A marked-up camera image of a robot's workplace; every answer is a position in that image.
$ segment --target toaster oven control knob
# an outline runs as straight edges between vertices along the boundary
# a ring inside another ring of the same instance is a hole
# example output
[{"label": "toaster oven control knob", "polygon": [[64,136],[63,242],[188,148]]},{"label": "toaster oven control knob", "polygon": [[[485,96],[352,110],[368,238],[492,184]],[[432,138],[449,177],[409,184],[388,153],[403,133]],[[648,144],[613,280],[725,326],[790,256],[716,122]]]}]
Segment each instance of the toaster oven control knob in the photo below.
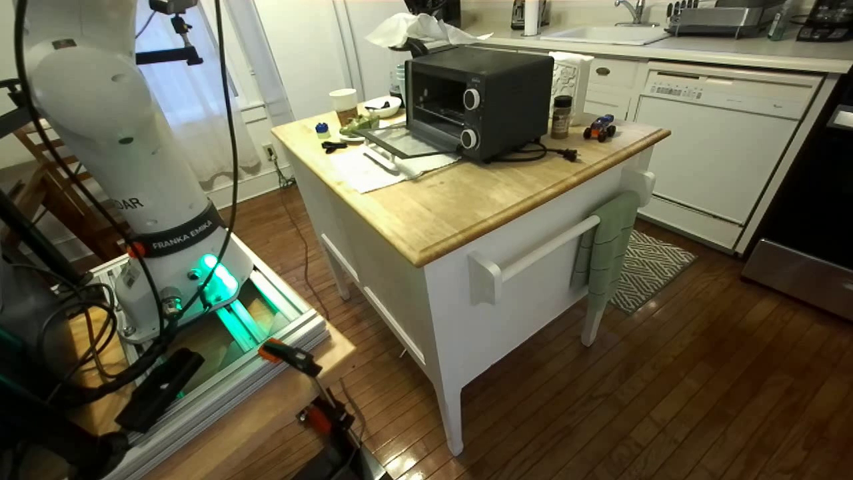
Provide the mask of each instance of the toaster oven control knob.
[{"label": "toaster oven control knob", "polygon": [[465,130],[458,133],[458,144],[462,144],[465,150],[474,150],[474,148],[477,148],[477,130],[474,130],[474,129],[465,129]]},{"label": "toaster oven control knob", "polygon": [[477,88],[465,88],[465,94],[462,94],[462,106],[465,106],[468,112],[480,110],[480,90],[477,90]]}]

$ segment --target white dishwasher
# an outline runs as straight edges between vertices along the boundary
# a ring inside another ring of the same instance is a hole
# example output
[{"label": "white dishwasher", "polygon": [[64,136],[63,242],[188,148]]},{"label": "white dishwasher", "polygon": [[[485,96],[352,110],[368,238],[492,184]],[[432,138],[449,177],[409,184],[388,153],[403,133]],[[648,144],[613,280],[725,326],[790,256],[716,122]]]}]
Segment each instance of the white dishwasher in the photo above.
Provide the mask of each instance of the white dishwasher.
[{"label": "white dishwasher", "polygon": [[644,216],[734,250],[821,78],[652,64],[637,122],[654,150]]}]

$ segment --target green towel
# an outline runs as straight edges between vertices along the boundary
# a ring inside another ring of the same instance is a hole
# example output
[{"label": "green towel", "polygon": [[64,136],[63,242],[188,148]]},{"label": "green towel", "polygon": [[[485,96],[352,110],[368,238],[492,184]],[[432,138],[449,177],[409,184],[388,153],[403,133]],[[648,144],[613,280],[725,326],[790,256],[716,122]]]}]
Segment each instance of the green towel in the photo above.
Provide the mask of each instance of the green towel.
[{"label": "green towel", "polygon": [[590,308],[600,309],[610,301],[624,250],[630,245],[640,209],[637,192],[622,192],[592,210],[600,224],[580,241],[574,286],[590,286]]}]

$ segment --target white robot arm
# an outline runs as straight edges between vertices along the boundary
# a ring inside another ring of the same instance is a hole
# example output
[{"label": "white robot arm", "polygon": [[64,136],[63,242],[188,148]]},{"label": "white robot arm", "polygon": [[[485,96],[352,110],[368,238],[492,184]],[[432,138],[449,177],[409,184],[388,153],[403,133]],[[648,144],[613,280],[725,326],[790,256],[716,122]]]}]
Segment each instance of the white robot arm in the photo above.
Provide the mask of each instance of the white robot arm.
[{"label": "white robot arm", "polygon": [[[196,2],[153,0],[153,9],[183,14]],[[131,261],[115,292],[129,320],[127,336],[144,345],[163,328],[160,309],[179,312],[197,293],[196,264],[216,256],[229,233],[136,66],[136,0],[31,0],[25,33],[36,106],[131,224]],[[237,249],[223,264],[237,280],[252,276],[252,261]],[[203,309],[196,301],[183,322]]]}]

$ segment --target cabinet leg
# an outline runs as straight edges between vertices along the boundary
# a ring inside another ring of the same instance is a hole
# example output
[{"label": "cabinet leg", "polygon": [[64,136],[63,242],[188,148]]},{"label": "cabinet leg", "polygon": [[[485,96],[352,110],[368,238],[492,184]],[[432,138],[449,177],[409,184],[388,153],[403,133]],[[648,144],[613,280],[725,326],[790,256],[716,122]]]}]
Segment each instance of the cabinet leg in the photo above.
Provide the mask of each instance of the cabinet leg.
[{"label": "cabinet leg", "polygon": [[437,408],[442,414],[442,425],[445,425],[445,437],[449,437],[449,452],[454,456],[458,456],[465,452],[465,441],[462,441],[462,389],[454,384],[436,384],[437,389]]},{"label": "cabinet leg", "polygon": [[606,317],[606,308],[586,308],[586,317],[584,317],[584,332],[581,332],[581,345],[592,346],[597,338],[597,326]]}]

